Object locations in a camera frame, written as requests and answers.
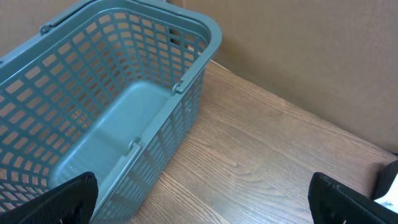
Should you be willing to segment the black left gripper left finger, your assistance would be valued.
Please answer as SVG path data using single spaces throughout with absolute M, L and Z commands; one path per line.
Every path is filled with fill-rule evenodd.
M 84 172 L 1 215 L 1 224 L 89 224 L 97 198 L 97 179 Z

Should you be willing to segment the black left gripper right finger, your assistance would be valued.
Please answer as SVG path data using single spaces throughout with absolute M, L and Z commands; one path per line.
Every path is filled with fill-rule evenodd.
M 341 182 L 316 172 L 308 189 L 314 224 L 397 224 L 397 214 Z

